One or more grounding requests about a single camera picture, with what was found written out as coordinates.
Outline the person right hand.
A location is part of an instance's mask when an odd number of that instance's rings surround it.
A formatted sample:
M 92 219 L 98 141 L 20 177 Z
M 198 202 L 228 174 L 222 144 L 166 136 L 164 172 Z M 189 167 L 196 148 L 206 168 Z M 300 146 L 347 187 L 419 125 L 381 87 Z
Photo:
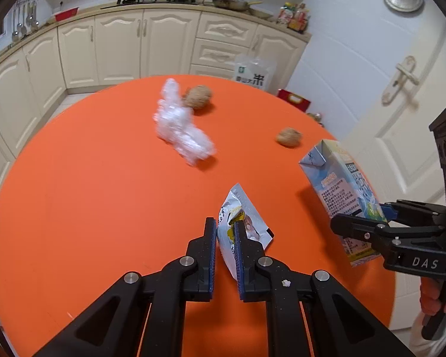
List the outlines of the person right hand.
M 438 281 L 428 277 L 421 278 L 419 301 L 424 314 L 434 316 L 441 309 L 446 314 L 446 304 L 439 299 L 440 294 L 441 287 Z

